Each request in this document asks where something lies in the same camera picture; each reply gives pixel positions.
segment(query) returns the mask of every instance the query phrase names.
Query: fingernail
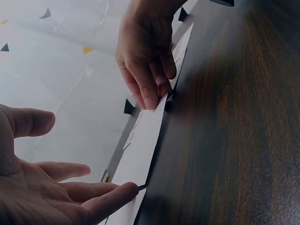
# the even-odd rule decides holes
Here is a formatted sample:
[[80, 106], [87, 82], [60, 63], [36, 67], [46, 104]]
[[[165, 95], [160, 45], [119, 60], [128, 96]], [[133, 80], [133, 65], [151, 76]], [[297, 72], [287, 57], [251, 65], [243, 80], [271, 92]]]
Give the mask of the fingernail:
[[144, 99], [146, 108], [151, 110], [151, 109], [155, 109], [155, 107], [157, 106], [157, 101], [154, 101], [152, 98], [146, 98]]

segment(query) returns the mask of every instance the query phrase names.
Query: knuckle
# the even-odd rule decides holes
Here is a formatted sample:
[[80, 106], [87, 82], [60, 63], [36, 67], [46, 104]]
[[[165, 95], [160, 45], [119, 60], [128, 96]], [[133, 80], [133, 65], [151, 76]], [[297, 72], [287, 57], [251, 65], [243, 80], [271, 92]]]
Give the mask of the knuckle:
[[140, 91], [144, 98], [150, 98], [155, 95], [155, 90], [151, 86], [142, 86]]

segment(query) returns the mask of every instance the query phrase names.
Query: white paper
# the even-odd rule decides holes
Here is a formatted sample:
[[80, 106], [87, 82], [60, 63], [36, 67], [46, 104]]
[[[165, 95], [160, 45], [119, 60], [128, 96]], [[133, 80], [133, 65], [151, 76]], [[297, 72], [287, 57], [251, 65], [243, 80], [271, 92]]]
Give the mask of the white paper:
[[98, 225], [105, 225], [105, 223], [106, 223], [106, 219], [105, 220], [103, 220], [100, 224], [98, 224]]
[[148, 176], [154, 149], [158, 140], [167, 95], [155, 110], [142, 110], [137, 120], [130, 145], [124, 150], [112, 183], [122, 185], [128, 181], [144, 185]]
[[175, 48], [173, 49], [173, 57], [174, 57], [174, 61], [175, 61], [175, 65], [176, 65], [176, 69], [177, 69], [177, 74], [176, 77], [173, 80], [170, 80], [170, 84], [172, 89], [174, 89], [175, 84], [178, 80], [179, 74], [180, 74], [180, 70], [181, 70], [181, 66], [183, 64], [183, 60], [184, 57], [186, 55], [186, 49], [188, 46], [188, 41], [189, 38], [191, 36], [192, 33], [192, 29], [193, 29], [193, 25], [192, 24], [189, 29], [185, 32], [185, 34], [182, 36], [182, 38], [180, 39], [180, 41], [178, 42], [178, 44], [175, 46]]
[[147, 189], [140, 191], [134, 200], [112, 214], [106, 225], [133, 225], [146, 191]]

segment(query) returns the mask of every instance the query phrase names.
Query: finger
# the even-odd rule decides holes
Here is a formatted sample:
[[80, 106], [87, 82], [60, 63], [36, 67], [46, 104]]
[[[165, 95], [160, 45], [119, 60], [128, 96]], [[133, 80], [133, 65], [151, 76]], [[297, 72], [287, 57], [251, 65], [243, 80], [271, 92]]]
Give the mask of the finger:
[[74, 202], [86, 202], [91, 198], [97, 198], [113, 191], [118, 187], [112, 183], [82, 183], [68, 182], [60, 184], [67, 191]]
[[73, 177], [90, 174], [90, 168], [78, 163], [39, 162], [35, 163], [55, 181], [62, 181]]
[[124, 78], [124, 80], [125, 80], [128, 88], [129, 88], [129, 90], [131, 91], [133, 97], [138, 102], [139, 106], [142, 109], [146, 109], [144, 100], [143, 100], [142, 95], [141, 95], [141, 91], [140, 91], [139, 85], [135, 81], [135, 79], [132, 76], [132, 74], [126, 68], [121, 68], [120, 67], [120, 71], [121, 71], [121, 73], [123, 75], [123, 78]]
[[92, 224], [99, 223], [132, 201], [138, 192], [136, 184], [126, 183], [101, 197], [84, 202], [81, 206], [90, 213]]
[[147, 109], [155, 109], [158, 105], [158, 88], [148, 64], [137, 63], [129, 59], [126, 68], [139, 85], [141, 96]]
[[158, 85], [158, 93], [161, 97], [165, 94], [172, 92], [169, 80], [165, 76], [164, 68], [161, 64], [159, 57], [155, 58], [149, 64], [154, 79]]
[[171, 49], [160, 53], [159, 57], [165, 71], [165, 76], [170, 80], [174, 79], [176, 77], [176, 65]]
[[4, 112], [14, 133], [14, 138], [45, 135], [55, 124], [55, 115], [52, 112], [10, 107], [6, 107]]

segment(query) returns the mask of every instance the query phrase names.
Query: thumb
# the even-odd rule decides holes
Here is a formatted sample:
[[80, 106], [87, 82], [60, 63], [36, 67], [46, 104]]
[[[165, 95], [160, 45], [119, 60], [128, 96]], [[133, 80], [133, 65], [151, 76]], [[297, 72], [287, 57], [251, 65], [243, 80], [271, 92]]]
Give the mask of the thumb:
[[25, 136], [41, 136], [49, 133], [55, 124], [52, 112], [31, 108], [11, 108], [4, 111], [14, 138]]

